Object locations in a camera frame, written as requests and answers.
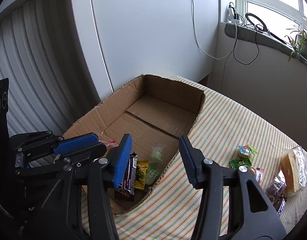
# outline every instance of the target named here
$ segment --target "cardboard box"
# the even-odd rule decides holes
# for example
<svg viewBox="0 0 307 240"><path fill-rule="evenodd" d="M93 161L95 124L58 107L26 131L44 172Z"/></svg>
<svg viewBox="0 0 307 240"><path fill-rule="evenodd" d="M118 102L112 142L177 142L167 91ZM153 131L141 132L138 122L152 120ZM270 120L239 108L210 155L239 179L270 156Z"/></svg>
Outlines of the cardboard box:
<svg viewBox="0 0 307 240"><path fill-rule="evenodd" d="M182 82L141 75L85 114L64 137L94 132L100 140L120 142L122 136L129 133L132 151L138 155L138 160L148 161L152 147L165 144L159 167L164 170L178 152L179 137L187 134L194 124L204 97L202 90ZM136 190L135 201L130 203L114 200L113 190L109 190L113 212L129 210L150 193L151 190Z"/></svg>

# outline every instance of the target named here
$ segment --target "window frame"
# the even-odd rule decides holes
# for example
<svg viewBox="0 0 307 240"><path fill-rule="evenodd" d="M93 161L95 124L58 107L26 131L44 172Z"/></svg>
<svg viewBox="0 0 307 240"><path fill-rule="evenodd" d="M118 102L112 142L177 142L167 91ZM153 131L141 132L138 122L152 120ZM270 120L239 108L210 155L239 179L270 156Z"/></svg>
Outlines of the window frame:
<svg viewBox="0 0 307 240"><path fill-rule="evenodd" d="M299 24L300 29L304 29L306 26L304 6L302 0L298 1L299 11L280 0L236 0L236 10L240 15L244 16L247 12L247 3L251 2L291 19Z"/></svg>

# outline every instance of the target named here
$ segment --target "window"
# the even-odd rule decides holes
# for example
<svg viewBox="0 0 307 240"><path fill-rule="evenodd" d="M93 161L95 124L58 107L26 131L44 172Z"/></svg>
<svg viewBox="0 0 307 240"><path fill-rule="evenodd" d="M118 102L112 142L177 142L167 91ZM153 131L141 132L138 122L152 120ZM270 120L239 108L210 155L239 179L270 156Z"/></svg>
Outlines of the window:
<svg viewBox="0 0 307 240"><path fill-rule="evenodd" d="M246 12L257 15L266 24L268 29L279 38L288 41L284 36L295 37L290 34L293 25L304 29L307 17L305 0L236 0L237 12L244 16Z"/></svg>

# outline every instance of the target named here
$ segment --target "silver bolt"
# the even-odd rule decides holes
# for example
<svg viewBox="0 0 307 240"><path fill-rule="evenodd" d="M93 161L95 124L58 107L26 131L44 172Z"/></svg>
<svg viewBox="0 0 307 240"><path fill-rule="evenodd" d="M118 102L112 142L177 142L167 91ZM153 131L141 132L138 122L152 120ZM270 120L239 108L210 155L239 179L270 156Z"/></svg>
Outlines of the silver bolt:
<svg viewBox="0 0 307 240"><path fill-rule="evenodd" d="M210 165L213 163L212 159L204 159L204 163Z"/></svg>
<svg viewBox="0 0 307 240"><path fill-rule="evenodd" d="M106 164L106 163L108 162L108 159L107 159L107 158L100 158L100 159L98 160L98 162L99 162L100 164Z"/></svg>
<svg viewBox="0 0 307 240"><path fill-rule="evenodd" d="M72 166L70 164L63 166L64 171L71 171L71 169L72 169Z"/></svg>
<svg viewBox="0 0 307 240"><path fill-rule="evenodd" d="M247 171L247 168L245 166L239 166L239 170L241 172L246 172Z"/></svg>

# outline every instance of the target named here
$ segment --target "potted plant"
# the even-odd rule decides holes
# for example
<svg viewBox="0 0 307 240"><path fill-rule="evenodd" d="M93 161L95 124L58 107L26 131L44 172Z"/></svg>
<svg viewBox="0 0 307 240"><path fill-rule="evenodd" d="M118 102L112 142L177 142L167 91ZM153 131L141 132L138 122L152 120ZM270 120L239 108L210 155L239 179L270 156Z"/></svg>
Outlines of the potted plant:
<svg viewBox="0 0 307 240"><path fill-rule="evenodd" d="M295 28L287 29L293 30L291 33L298 32L295 39L291 38L290 36L286 35L289 39L289 43L293 48L293 51L289 55L288 61L290 61L291 57L296 54L296 58L299 58L299 55L302 55L307 60L307 29L299 30L298 26L294 25Z"/></svg>

